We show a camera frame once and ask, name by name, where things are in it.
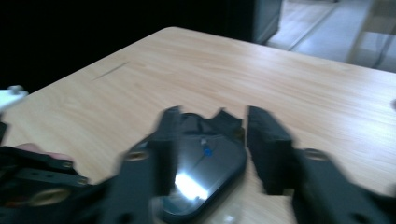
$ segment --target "light wood tabletop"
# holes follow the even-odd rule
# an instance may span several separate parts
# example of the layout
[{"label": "light wood tabletop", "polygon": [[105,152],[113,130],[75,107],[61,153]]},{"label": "light wood tabletop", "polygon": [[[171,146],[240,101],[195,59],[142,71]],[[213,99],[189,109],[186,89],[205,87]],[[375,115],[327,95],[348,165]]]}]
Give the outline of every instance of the light wood tabletop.
[{"label": "light wood tabletop", "polygon": [[[151,133],[159,114],[210,118],[220,107],[271,111],[296,147],[332,155],[350,179],[377,192],[396,188],[396,74],[167,28],[121,49],[10,108],[5,145],[36,143],[68,154],[97,183],[120,154]],[[247,167],[241,223],[293,223],[290,199],[262,194]]]}]

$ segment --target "white object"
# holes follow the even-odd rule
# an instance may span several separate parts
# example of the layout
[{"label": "white object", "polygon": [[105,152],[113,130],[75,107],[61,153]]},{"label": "white object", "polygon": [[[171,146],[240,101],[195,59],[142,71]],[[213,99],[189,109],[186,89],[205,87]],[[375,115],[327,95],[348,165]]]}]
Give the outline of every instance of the white object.
[{"label": "white object", "polygon": [[22,86],[10,86],[7,90],[0,90],[0,112],[20,102],[27,94]]}]

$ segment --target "dark line on table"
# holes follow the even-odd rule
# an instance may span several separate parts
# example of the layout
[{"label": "dark line on table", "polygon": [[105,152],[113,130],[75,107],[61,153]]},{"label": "dark line on table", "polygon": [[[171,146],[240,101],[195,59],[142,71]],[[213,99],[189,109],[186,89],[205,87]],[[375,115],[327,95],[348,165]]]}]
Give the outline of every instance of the dark line on table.
[{"label": "dark line on table", "polygon": [[110,74],[110,73],[112,73],[112,72],[114,72],[114,71],[120,69],[121,67],[123,67],[123,66],[124,66],[125,64],[127,64],[127,63],[129,63],[129,62],[122,63],[122,64],[120,64],[119,66],[117,66],[117,67],[115,67],[115,68],[113,68],[113,69],[110,69],[109,71],[103,73],[103,74],[100,75],[99,77],[94,78],[92,81],[95,81],[95,80],[98,79],[98,78],[104,77],[104,76],[106,76],[106,75],[108,75],[108,74]]}]

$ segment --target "floor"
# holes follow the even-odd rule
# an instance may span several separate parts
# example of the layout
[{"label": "floor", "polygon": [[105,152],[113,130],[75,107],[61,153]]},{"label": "floor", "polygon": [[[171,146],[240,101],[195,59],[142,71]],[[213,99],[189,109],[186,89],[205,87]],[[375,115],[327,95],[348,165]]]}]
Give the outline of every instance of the floor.
[{"label": "floor", "polygon": [[[396,18],[389,17],[390,12],[396,10],[394,3],[396,1],[389,0],[339,0],[338,3],[283,0],[279,31],[266,45],[396,73],[396,40],[393,40]],[[333,22],[338,16],[344,18]],[[350,34],[349,28],[358,22],[362,27],[360,32]],[[339,34],[328,37],[329,32]]]}]

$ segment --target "wood grain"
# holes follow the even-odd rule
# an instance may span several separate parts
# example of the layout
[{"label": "wood grain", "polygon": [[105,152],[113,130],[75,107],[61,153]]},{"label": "wood grain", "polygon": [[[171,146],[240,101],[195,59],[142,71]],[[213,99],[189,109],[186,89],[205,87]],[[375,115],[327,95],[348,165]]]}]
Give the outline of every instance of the wood grain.
[{"label": "wood grain", "polygon": [[[167,28],[27,97],[8,110],[6,145],[34,142],[73,156],[96,183],[159,113],[274,113],[297,147],[329,152],[351,179],[391,194],[396,183],[396,75]],[[289,199],[261,194],[249,164],[241,223],[293,223]]]}]

